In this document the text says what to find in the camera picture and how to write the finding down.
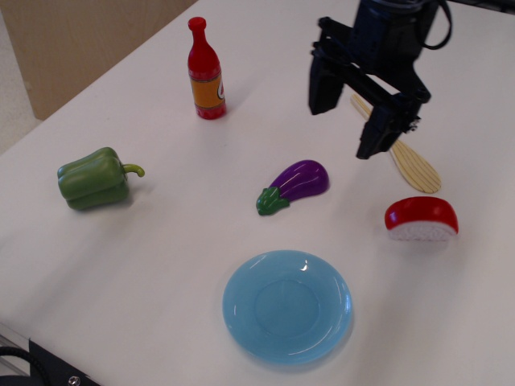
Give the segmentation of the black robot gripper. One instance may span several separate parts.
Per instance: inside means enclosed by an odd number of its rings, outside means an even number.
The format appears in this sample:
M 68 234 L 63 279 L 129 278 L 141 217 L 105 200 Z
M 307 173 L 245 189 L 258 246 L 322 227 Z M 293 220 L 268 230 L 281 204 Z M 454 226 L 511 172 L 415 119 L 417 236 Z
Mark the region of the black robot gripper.
M 354 23 L 318 21 L 313 43 L 308 104 L 312 115 L 334 109 L 348 85 L 373 110 L 356 156 L 388 152 L 414 129 L 431 95 L 414 70 L 431 28 L 429 1 L 362 1 Z

